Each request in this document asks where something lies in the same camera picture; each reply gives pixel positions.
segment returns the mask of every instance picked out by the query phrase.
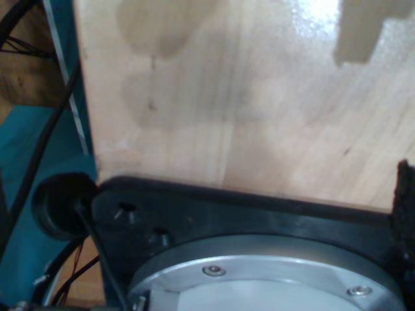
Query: teal surface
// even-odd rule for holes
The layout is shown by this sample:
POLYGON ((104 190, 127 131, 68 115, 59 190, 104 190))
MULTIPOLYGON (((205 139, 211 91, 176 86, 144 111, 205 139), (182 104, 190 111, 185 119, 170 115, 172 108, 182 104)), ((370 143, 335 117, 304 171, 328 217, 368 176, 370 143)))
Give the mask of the teal surface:
MULTIPOLYGON (((0 169, 7 205, 10 207, 37 138, 53 109, 16 106, 0 127, 0 169)), ((13 305, 28 301, 33 282, 43 275, 48 263, 66 245, 53 240, 37 228, 30 202, 36 185, 49 176, 63 172, 85 172, 95 180, 92 155, 84 156, 73 116, 65 111, 59 120, 40 164, 34 186, 8 243, 0 264, 0 302, 13 305)))

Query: black wire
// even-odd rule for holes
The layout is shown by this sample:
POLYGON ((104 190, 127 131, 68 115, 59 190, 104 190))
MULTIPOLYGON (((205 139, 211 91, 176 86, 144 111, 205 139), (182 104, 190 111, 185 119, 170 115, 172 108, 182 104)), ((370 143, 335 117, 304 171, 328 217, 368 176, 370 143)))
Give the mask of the black wire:
POLYGON ((34 149, 32 158, 30 159, 30 163, 26 170, 23 181, 21 182, 18 194, 16 195, 16 199, 14 200, 14 203, 10 209, 7 228, 5 229, 5 233, 0 236, 0 262, 3 258, 10 235, 12 234, 13 229, 16 223, 18 222, 21 211, 25 206, 27 197, 33 184, 34 177, 36 176, 36 172, 38 171, 40 160, 42 159, 42 155, 45 151, 49 138, 51 137, 53 129, 56 126, 56 123, 58 122, 62 112, 65 110, 66 104, 69 100, 69 97, 72 94, 73 88, 79 75, 80 64, 78 63, 73 69, 71 78, 69 79, 65 87, 64 95, 62 96, 59 105, 56 107, 52 115, 49 117, 49 120, 43 127, 38 142, 36 143, 36 147, 34 149))
POLYGON ((45 271, 47 276, 46 280, 39 283, 32 294, 32 299, 30 300, 35 305, 41 306, 43 300, 45 299, 46 293, 52 284, 54 278, 58 274, 60 268, 64 265, 65 261, 71 256, 71 254, 76 250, 81 243, 83 243, 83 238, 78 238, 71 241, 68 245, 60 252, 60 254, 51 262, 49 267, 45 271))
POLYGON ((22 55, 28 55, 28 56, 34 56, 39 58, 45 58, 47 60, 55 60, 56 54, 55 52, 47 52, 40 50, 33 45, 24 42, 20 39, 17 39, 15 37, 9 36, 7 40, 5 41, 5 44, 9 45, 14 50, 10 49, 0 49, 0 52, 3 53, 10 53, 10 54, 22 54, 22 55))
POLYGON ((82 223, 84 224, 89 235, 91 235, 95 243, 95 247, 97 248, 99 257, 101 259, 101 266, 103 270, 106 272, 108 279, 110 280, 111 285, 115 293, 117 294, 118 300, 121 303, 121 307, 124 311, 130 311, 130 305, 128 303, 126 292, 121 288, 121 285, 115 277, 115 273, 113 272, 110 261, 108 260, 108 255, 102 244, 101 237, 99 236, 97 230, 95 230, 95 227, 93 226, 93 220, 90 215, 90 212, 86 209, 86 206, 84 206, 82 202, 78 202, 75 205, 75 209, 77 210, 79 218, 82 220, 82 223))
POLYGON ((40 0, 20 0, 17 2, 0 21, 0 48, 6 42, 14 27, 20 19, 40 0))
POLYGON ((56 292, 56 295, 53 297, 51 305, 56 306, 61 296, 71 287, 72 283, 98 261, 99 256, 96 256, 93 260, 91 260, 89 263, 87 263, 85 266, 83 266, 81 269, 75 272, 75 274, 73 274, 70 278, 68 278, 68 280, 66 280, 66 282, 61 286, 61 288, 59 288, 59 290, 56 292))
POLYGON ((11 42, 17 43, 18 45, 20 45, 20 46, 22 46, 22 47, 24 47, 24 48, 26 48, 28 50, 41 51, 37 47, 34 47, 33 45, 31 45, 31 44, 29 44, 27 42, 24 42, 23 40, 20 40, 20 39, 17 39, 15 37, 12 37, 12 36, 9 36, 7 38, 7 41, 11 41, 11 42))

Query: silver circular plate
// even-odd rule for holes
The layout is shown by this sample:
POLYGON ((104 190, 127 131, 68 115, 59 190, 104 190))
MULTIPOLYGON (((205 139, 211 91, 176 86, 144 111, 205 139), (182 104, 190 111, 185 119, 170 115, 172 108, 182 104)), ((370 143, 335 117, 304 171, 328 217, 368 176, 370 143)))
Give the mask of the silver circular plate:
POLYGON ((222 236, 184 244, 134 275, 132 303, 149 310, 395 310, 393 279, 333 246, 281 236, 222 236))

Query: plywood panel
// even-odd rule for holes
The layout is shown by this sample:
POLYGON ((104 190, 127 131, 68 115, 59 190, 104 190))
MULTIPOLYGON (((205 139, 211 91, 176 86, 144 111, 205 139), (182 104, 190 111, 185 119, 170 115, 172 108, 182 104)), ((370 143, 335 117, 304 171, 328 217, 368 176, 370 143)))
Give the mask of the plywood panel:
MULTIPOLYGON (((85 266, 97 255, 97 248, 92 242, 92 239, 87 238, 84 242, 84 247, 82 248, 77 270, 85 266)), ((63 265, 53 291, 54 295, 66 280, 72 276, 74 260, 75 253, 73 253, 63 265)), ((65 305, 82 306, 84 308, 105 305, 104 285, 102 283, 101 266, 99 262, 82 274, 72 284, 65 305)))
POLYGON ((76 0, 100 180, 388 212, 415 158, 412 0, 76 0))
MULTIPOLYGON (((0 19, 16 3, 2 0, 0 19)), ((44 51, 53 51, 45 12, 36 5, 21 19, 11 35, 44 51)), ((56 106, 64 89, 59 66, 31 56, 0 53, 0 124, 13 105, 56 106)))

